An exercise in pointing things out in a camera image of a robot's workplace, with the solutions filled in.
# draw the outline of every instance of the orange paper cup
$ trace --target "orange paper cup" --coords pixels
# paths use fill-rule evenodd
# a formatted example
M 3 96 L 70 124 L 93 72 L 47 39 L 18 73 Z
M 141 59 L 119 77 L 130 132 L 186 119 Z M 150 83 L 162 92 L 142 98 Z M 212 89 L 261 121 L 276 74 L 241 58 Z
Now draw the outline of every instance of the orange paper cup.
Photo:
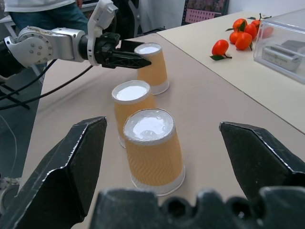
M 165 92 L 170 84 L 167 79 L 162 47 L 157 43 L 146 43 L 136 47 L 134 52 L 152 62 L 151 65 L 138 69 L 138 80 L 149 83 L 152 94 Z
M 177 190 L 185 167 L 173 117 L 165 110 L 146 109 L 130 116 L 124 137 L 132 182 L 157 196 Z
M 154 97 L 148 83 L 139 80 L 131 80 L 122 83 L 112 91 L 114 100 L 114 113 L 119 131 L 119 141 L 125 148 L 123 127 L 129 116 L 146 109 L 155 108 Z

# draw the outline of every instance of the cup bottom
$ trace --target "cup bottom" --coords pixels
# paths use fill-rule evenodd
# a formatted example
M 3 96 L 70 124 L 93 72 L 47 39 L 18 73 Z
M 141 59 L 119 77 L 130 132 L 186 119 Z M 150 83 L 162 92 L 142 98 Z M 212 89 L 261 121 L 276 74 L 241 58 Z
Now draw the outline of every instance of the cup bottom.
M 163 197 L 163 196 L 173 193 L 178 188 L 180 188 L 180 186 L 182 185 L 182 183 L 184 182 L 184 179 L 185 179 L 185 166 L 183 166 L 183 169 L 182 169 L 180 175 L 176 178 L 176 180 L 174 180 L 173 182 L 171 182 L 167 185 L 160 185 L 160 186 L 146 185 L 146 184 L 143 184 L 140 181 L 138 181 L 132 174 L 131 174 L 131 179 L 132 179 L 133 185 L 136 188 L 153 191 L 156 193 L 156 195 L 158 197 Z
M 121 145 L 124 149 L 126 149 L 125 140 L 124 140 L 124 138 L 122 138 L 120 135 L 119 135 L 119 142 L 120 142 L 120 145 Z
M 164 83 L 158 86 L 151 86 L 152 88 L 152 94 L 157 95 L 165 92 L 170 86 L 170 82 L 166 80 Z

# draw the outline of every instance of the transparent container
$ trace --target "transparent container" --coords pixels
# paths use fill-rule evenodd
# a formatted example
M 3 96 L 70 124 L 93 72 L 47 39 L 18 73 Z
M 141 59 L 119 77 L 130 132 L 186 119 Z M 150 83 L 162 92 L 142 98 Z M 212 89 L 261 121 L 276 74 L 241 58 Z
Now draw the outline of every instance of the transparent container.
M 254 60 L 305 84 L 305 9 L 263 20 Z

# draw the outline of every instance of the white shirt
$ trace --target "white shirt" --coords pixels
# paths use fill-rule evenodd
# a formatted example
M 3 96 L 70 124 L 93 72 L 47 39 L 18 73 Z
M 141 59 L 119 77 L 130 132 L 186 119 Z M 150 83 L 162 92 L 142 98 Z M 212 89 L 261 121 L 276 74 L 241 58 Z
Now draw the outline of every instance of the white shirt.
M 39 12 L 75 3 L 75 0 L 4 0 L 5 12 Z

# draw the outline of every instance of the jeans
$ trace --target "jeans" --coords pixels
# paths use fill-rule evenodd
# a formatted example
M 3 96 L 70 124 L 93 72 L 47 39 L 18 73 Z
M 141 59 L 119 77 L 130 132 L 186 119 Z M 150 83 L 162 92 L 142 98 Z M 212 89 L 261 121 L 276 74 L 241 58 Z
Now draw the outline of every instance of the jeans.
M 20 30 L 27 26 L 44 30 L 65 27 L 88 33 L 88 19 L 75 3 L 39 12 L 10 12 L 10 16 Z

